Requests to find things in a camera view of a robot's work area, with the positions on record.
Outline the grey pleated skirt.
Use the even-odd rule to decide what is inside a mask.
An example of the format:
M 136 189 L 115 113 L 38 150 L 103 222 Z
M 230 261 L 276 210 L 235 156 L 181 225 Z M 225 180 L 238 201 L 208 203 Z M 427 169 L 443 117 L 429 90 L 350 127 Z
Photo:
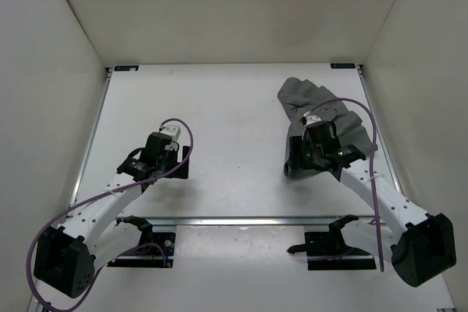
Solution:
M 309 80 L 289 77 L 279 89 L 277 97 L 290 120 L 284 158 L 284 175 L 286 178 L 299 180 L 321 173 L 314 170 L 290 171 L 288 168 L 289 139 L 293 136 L 303 137 L 305 127 L 300 119 L 308 111 L 312 111 L 322 121 L 335 124 L 336 135 L 339 138 L 342 150 L 352 153 L 351 163 L 357 160 L 366 160 L 370 156 L 373 143 L 363 126 L 361 117 L 355 111 L 348 109 L 343 101 L 339 100 L 325 86 L 317 86 Z M 331 173 L 340 178 L 340 172 L 341 170 Z

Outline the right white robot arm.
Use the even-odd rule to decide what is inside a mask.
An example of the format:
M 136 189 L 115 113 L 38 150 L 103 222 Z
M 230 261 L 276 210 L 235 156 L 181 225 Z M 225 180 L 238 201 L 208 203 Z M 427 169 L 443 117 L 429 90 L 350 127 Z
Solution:
M 341 145 L 335 123 L 312 115 L 303 117 L 301 124 L 302 136 L 290 138 L 287 168 L 329 172 L 369 205 L 384 227 L 346 215 L 329 223 L 319 240 L 291 246 L 288 253 L 329 250 L 338 256 L 360 249 L 390 263 L 412 287 L 456 264 L 453 224 L 447 216 L 434 216 L 395 190 L 358 148 Z

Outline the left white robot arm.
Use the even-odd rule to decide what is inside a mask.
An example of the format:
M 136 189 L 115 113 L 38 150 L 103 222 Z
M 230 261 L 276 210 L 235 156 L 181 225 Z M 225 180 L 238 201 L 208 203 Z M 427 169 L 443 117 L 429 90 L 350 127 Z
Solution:
M 151 133 L 145 146 L 133 150 L 117 167 L 105 197 L 80 206 L 62 225 L 49 226 L 39 236 L 34 277 L 76 298 L 119 254 L 131 248 L 147 251 L 153 243 L 149 222 L 122 213 L 160 178 L 188 178 L 190 148 L 178 144 L 180 134 L 175 125 Z

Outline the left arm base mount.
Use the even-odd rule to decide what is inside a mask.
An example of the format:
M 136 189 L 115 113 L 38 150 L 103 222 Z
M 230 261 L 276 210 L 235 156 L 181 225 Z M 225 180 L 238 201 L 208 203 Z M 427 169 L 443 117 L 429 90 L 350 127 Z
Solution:
M 176 228 L 160 228 L 140 217 L 117 218 L 116 226 L 130 224 L 138 230 L 137 248 L 107 263 L 108 267 L 167 268 L 173 267 Z

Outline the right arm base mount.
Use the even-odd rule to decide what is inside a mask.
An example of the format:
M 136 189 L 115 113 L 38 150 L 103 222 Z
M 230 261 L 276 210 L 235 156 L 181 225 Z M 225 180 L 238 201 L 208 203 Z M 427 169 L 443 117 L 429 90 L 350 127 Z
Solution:
M 346 215 L 328 225 L 326 232 L 304 233 L 304 243 L 290 246 L 290 255 L 305 253 L 309 271 L 376 270 L 374 257 L 359 248 L 348 246 L 341 230 L 359 218 Z

